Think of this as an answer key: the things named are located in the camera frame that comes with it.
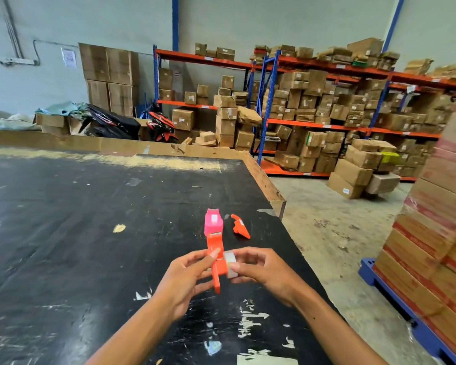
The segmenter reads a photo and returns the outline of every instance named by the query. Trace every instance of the person's left hand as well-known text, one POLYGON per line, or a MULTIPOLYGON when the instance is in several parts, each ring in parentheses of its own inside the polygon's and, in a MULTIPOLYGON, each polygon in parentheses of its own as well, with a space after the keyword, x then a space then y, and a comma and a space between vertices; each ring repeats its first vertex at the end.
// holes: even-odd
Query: person's left hand
POLYGON ((207 250, 193 251, 170 263, 152 299, 162 297, 172 305, 173 320, 184 316, 193 296, 214 287, 213 280, 196 283, 211 276, 211 271, 207 269, 216 261, 219 251, 219 248, 210 254, 207 250))

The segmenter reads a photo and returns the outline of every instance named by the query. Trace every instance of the black table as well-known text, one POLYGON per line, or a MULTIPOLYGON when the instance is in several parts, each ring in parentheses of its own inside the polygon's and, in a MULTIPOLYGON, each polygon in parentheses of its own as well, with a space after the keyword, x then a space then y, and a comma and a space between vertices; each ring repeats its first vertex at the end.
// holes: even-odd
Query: black table
MULTIPOLYGON (((206 248, 207 208, 237 214, 252 236, 235 236, 229 217, 226 250, 273 248, 333 307, 282 222, 257 211, 270 204, 241 160, 136 159, 0 147, 0 365, 85 362, 171 260, 206 248)), ((295 310, 223 277, 221 294, 195 297, 147 363, 235 364, 256 352, 330 363, 295 310), (221 343, 212 356, 209 341, 221 343)))

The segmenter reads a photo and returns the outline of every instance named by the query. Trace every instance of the blue plastic pallet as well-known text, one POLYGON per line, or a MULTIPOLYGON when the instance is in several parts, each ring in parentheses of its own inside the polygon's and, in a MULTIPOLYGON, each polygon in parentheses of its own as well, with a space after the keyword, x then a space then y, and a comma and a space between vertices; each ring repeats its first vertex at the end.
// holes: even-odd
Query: blue plastic pallet
POLYGON ((412 319, 412 333, 421 344, 424 349, 429 352, 433 357, 441 359, 449 359, 456 365, 456 354, 449 349, 446 344, 439 339, 439 337, 421 320, 419 317, 412 311, 407 304, 401 300, 401 298, 395 294, 395 292, 390 288, 382 278, 380 278, 373 271, 373 264, 375 263, 374 258, 364 258, 361 260, 361 268, 358 271, 358 274, 363 278, 363 280, 370 286, 381 287, 390 297, 395 301, 395 303, 407 313, 412 319))

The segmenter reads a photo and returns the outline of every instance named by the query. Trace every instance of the wall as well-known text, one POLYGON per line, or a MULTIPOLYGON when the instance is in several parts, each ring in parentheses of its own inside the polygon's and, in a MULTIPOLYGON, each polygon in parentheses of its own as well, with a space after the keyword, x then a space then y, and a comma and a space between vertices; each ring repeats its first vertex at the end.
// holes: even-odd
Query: wall
POLYGON ((456 63, 456 0, 405 0, 389 49, 400 71, 414 59, 433 58, 430 70, 456 63))
MULTIPOLYGON (((24 57, 37 59, 32 40, 77 46, 78 42, 152 55, 152 44, 172 48, 172 0, 9 0, 24 57)), ((67 100, 87 101, 78 68, 67 68, 61 47, 37 43, 40 67, 0 65, 0 110, 31 114, 67 100)), ((14 57, 0 11, 0 60, 14 57)), ((153 96, 152 56, 141 55, 140 91, 153 96)))
MULTIPOLYGON (((236 50, 248 62, 255 45, 288 44, 322 51, 370 36, 384 38, 395 0, 180 0, 179 49, 194 53, 195 42, 236 50)), ((209 84, 215 94, 221 75, 243 72, 188 64, 185 89, 209 84)))

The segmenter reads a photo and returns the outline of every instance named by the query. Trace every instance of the orange plastic piece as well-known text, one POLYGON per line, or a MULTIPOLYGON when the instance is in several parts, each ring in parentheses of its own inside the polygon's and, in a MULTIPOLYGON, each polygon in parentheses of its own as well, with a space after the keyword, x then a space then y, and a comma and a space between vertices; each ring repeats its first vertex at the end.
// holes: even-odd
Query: orange plastic piece
POLYGON ((243 237, 250 239, 250 233, 246 230, 246 226, 243 224, 243 220, 235 215, 231 214, 231 217, 235 219, 235 226, 233 227, 233 232, 241 234, 243 237))
POLYGON ((221 232, 211 233, 206 236, 207 240, 207 250, 209 252, 220 249, 220 252, 216 258, 216 261, 211 266, 211 275, 213 276, 214 291, 219 294, 221 292, 220 278, 228 273, 228 265, 226 264, 225 259, 223 258, 223 237, 221 232))

